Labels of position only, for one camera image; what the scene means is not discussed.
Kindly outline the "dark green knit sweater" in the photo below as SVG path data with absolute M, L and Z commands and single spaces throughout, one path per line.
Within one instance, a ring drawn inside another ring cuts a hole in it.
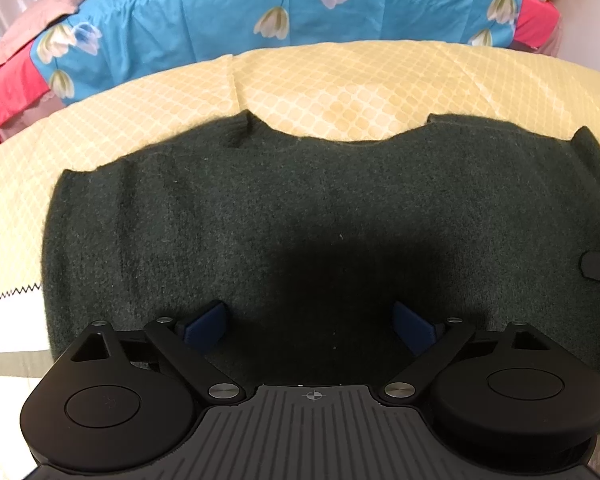
M 600 372 L 600 144 L 432 116 L 385 141 L 278 132 L 248 112 L 93 171 L 50 201 L 42 283 L 53 354 L 86 324 L 136 330 L 215 299 L 218 356 L 297 382 L 365 382 L 404 355 L 394 310 L 532 324 Z

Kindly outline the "yellow patterned bed cover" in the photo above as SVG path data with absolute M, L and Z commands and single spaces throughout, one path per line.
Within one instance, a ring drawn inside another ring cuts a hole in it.
M 19 414 L 52 364 L 40 260 L 59 175 L 242 110 L 277 130 L 332 141 L 382 140 L 451 113 L 559 139 L 585 126 L 600 142 L 600 73 L 539 54 L 442 42 L 255 50 L 122 84 L 1 144 L 0 479 L 21 479 L 35 466 Z

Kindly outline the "red bed sheet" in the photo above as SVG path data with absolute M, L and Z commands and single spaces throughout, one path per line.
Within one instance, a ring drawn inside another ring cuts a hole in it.
M 32 46 L 0 65 L 0 144 L 65 107 L 34 66 Z

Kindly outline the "blue floral quilt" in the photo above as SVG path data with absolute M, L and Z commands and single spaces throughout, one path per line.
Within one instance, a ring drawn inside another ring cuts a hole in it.
M 320 42 L 436 40 L 508 47 L 521 0 L 84 0 L 34 40 L 65 104 L 227 54 Z

